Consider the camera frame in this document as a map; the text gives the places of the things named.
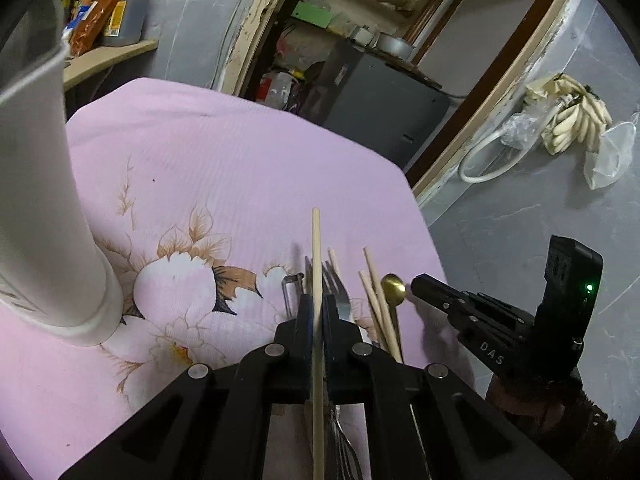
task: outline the table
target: table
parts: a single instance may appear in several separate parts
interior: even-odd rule
[[[99,46],[71,61],[64,70],[65,92],[124,60],[158,48],[158,40],[142,40],[127,46]]]
[[[364,246],[381,275],[444,279],[404,174],[293,115],[138,79],[81,108],[67,131],[82,208],[126,315],[103,345],[77,348],[0,308],[10,378],[0,381],[0,431],[34,480],[57,478],[191,363],[232,364],[270,342],[285,315],[282,278],[311,254],[314,206],[361,325]],[[472,380],[442,319],[408,301],[398,314],[408,364],[442,361]],[[341,420],[366,454],[362,410]],[[310,478],[305,443],[299,411],[273,415],[265,480]],[[283,460],[281,449],[296,452]]]

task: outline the spoon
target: spoon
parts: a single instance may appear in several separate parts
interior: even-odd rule
[[[398,340],[398,346],[400,347],[400,353],[402,354],[402,343],[400,341],[400,329],[398,327],[398,313],[396,312],[396,307],[404,301],[404,298],[406,298],[406,287],[400,277],[395,274],[387,274],[382,278],[381,283],[382,292],[384,292],[386,303],[389,306],[391,323],[396,331],[396,339]]]

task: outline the white cable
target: white cable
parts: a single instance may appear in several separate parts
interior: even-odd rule
[[[566,106],[566,101],[560,99],[549,111],[549,113],[545,116],[545,118],[540,121],[540,125],[536,129],[536,139],[542,133],[542,130],[545,129],[546,125],[549,124],[551,119],[554,118],[562,108]],[[491,173],[487,173],[480,176],[468,176],[465,174],[466,167],[469,166],[469,161],[476,156],[481,150],[486,148],[489,144],[494,142],[494,140],[500,139],[506,133],[505,129],[499,128],[495,130],[492,134],[486,136],[484,139],[481,139],[474,147],[472,147],[469,152],[463,157],[460,165],[458,167],[458,175],[460,179],[464,182],[468,182],[469,184],[478,184],[479,182],[487,182],[488,180],[492,180],[498,176],[501,176],[503,173],[506,173],[511,168],[513,168],[517,163],[519,163],[527,153],[531,150],[531,148],[535,145],[535,142],[531,145],[529,149],[520,150],[520,153],[513,157],[509,162],[507,162],[503,167],[498,168],[497,170],[492,171]]]

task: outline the white cylindrical container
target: white cylindrical container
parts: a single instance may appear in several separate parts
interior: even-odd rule
[[[122,290],[82,215],[65,131],[61,44],[0,92],[0,303],[82,346],[105,341]]]

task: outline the screw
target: screw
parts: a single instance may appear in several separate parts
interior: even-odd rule
[[[284,346],[279,343],[271,343],[264,347],[264,353],[269,357],[280,357],[284,354]]]
[[[191,379],[201,379],[209,373],[209,367],[203,364],[196,364],[189,368],[188,374]]]
[[[371,352],[373,352],[373,348],[368,343],[356,343],[351,347],[351,351],[356,355],[364,357],[371,354]]]
[[[427,371],[431,377],[436,379],[444,379],[449,375],[449,369],[442,363],[433,363],[427,366]]]

